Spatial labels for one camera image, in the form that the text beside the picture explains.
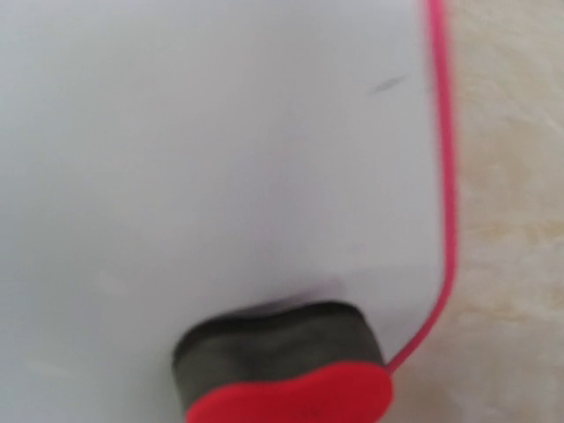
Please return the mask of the pink framed whiteboard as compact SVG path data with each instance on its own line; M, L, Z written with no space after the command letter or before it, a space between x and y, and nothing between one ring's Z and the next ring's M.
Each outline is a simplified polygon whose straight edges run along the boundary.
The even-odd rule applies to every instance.
M225 315L358 308L392 381L456 269L444 1L4 1L1 419L188 422Z

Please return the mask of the red whiteboard eraser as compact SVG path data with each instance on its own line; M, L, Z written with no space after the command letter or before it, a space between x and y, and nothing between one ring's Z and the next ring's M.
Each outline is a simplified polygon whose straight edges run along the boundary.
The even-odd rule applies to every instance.
M200 323L172 374L188 422L376 422L394 397L365 316L338 301Z

